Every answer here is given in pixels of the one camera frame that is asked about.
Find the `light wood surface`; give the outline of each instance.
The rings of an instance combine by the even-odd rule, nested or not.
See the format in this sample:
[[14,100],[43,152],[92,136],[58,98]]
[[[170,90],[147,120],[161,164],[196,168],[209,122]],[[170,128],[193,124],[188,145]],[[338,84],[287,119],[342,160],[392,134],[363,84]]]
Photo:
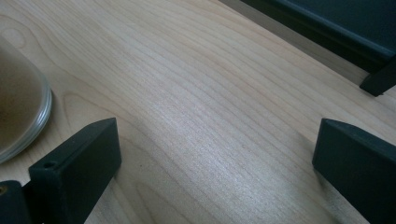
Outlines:
[[0,1],[48,78],[48,125],[0,180],[116,117],[123,163],[87,223],[365,223],[312,168],[322,118],[396,144],[378,98],[214,0]]

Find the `black furniture edge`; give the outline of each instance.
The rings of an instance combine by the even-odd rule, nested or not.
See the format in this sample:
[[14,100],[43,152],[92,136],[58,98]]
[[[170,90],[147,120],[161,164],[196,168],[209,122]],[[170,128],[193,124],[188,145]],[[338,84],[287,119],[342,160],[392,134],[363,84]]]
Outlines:
[[0,223],[84,223],[120,164],[116,119],[87,125],[33,164],[25,186],[0,182]]
[[396,146],[323,119],[312,163],[370,223],[396,223]]
[[[322,18],[322,15],[317,12],[309,11],[303,6],[300,7],[298,3],[301,1],[241,0],[241,2],[256,8],[261,13],[281,22],[291,30],[369,72],[371,75],[361,83],[361,88],[373,96],[383,94],[384,91],[396,85],[394,80],[396,73],[394,69],[387,67],[387,64],[392,63],[391,60],[395,57],[393,49],[389,50],[383,48],[380,44],[376,44],[373,40],[367,41],[364,38],[360,38],[360,34],[354,34],[353,31],[344,29],[342,26]],[[332,3],[331,1],[321,2],[323,4]],[[396,22],[396,14],[387,16],[390,17],[390,22]],[[369,20],[370,18],[367,18],[365,21],[354,22],[367,22]],[[389,32],[393,35],[396,34],[396,31]]]

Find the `black object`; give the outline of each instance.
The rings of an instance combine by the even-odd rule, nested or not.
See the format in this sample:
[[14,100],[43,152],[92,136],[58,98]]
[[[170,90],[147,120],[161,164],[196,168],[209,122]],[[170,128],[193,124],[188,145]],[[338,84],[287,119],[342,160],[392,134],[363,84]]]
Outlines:
[[372,95],[382,94],[396,85],[394,66],[383,71],[396,55],[396,1],[242,2],[371,73],[361,88]]
[[83,223],[121,163],[115,119],[92,123],[29,168],[0,182],[0,223]]
[[396,146],[323,119],[312,163],[370,223],[396,223]]

